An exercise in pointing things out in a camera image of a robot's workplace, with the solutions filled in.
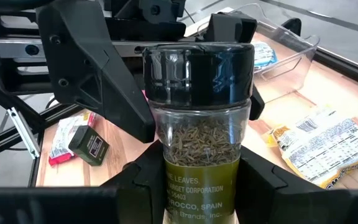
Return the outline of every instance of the plastic bin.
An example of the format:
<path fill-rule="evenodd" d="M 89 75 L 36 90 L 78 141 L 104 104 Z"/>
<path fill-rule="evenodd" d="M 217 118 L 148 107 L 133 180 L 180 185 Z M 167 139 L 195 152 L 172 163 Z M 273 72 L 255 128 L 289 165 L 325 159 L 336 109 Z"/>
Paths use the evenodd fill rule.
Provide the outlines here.
<path fill-rule="evenodd" d="M 258 26 L 251 43 L 265 42 L 275 51 L 275 63 L 254 70 L 254 83 L 264 101 L 267 103 L 302 88 L 319 37 L 312 35 L 303 39 L 297 36 L 267 19 L 256 3 L 246 4 L 230 13 L 243 13 L 257 19 Z M 199 26 L 198 33 L 202 34 L 205 30 L 206 23 Z"/>

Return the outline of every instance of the snack wrapper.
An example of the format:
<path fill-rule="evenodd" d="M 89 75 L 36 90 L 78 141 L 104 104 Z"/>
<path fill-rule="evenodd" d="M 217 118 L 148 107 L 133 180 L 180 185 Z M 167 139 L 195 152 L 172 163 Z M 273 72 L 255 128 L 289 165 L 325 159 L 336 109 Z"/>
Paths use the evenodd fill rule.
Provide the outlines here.
<path fill-rule="evenodd" d="M 49 154 L 49 164 L 54 166 L 75 157 L 75 154 L 69 150 L 68 145 L 73 138 L 79 126 L 88 125 L 94 127 L 96 113 L 84 112 L 78 116 L 61 119 L 52 141 L 52 149 Z"/>
<path fill-rule="evenodd" d="M 358 168 L 358 125 L 330 107 L 273 129 L 268 137 L 272 141 L 296 174 L 324 189 Z"/>

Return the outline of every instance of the olive green label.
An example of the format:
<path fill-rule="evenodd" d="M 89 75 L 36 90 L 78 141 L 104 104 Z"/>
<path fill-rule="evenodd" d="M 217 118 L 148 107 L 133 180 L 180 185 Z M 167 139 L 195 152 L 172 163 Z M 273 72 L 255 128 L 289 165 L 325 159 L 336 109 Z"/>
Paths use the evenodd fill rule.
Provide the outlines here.
<path fill-rule="evenodd" d="M 165 164 L 169 224 L 234 223 L 239 159 L 206 167 Z"/>

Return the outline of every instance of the wooden table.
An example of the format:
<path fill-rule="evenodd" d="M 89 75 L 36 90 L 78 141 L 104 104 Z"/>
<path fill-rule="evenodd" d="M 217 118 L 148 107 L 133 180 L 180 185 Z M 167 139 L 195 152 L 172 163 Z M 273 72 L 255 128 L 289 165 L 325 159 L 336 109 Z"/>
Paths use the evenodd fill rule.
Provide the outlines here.
<path fill-rule="evenodd" d="M 290 54 L 289 49 L 275 46 L 279 55 Z M 269 88 L 260 88 L 262 95 L 270 95 Z M 291 124 L 305 117 L 316 105 L 330 105 L 354 118 L 358 123 L 358 83 L 324 65 L 313 62 L 303 88 L 266 104 L 258 121 L 250 121 L 242 144 L 270 162 L 288 170 L 278 149 L 268 148 L 261 135 L 278 124 Z M 110 149 L 99 167 L 91 167 L 80 158 L 51 167 L 48 155 L 57 125 L 45 131 L 36 186 L 98 186 L 115 176 L 127 162 L 136 159 L 150 144 L 142 144 L 114 124 L 101 118 L 97 132 L 107 140 Z M 335 188 L 358 189 L 358 169 L 343 177 Z"/>

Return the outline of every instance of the spice jar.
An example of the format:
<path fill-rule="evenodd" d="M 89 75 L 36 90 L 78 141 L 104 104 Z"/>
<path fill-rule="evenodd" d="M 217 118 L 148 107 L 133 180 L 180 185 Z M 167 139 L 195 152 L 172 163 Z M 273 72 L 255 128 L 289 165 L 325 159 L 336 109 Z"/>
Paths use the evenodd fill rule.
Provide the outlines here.
<path fill-rule="evenodd" d="M 145 93 L 164 146 L 167 223 L 235 222 L 253 67 L 250 44 L 173 44 L 144 51 Z"/>

